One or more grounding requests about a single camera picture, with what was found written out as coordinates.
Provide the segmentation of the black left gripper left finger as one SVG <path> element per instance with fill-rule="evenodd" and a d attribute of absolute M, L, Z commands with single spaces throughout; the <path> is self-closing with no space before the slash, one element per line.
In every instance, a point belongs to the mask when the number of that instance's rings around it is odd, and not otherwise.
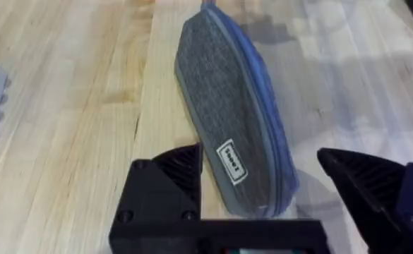
<path fill-rule="evenodd" d="M 116 210 L 116 223 L 200 219 L 203 146 L 177 147 L 132 161 Z"/>

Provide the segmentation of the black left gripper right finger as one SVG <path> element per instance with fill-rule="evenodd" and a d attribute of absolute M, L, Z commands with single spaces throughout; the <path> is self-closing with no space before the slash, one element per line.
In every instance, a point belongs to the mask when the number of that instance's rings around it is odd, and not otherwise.
<path fill-rule="evenodd" d="M 321 148 L 332 179 L 370 254 L 413 254 L 413 162 Z"/>

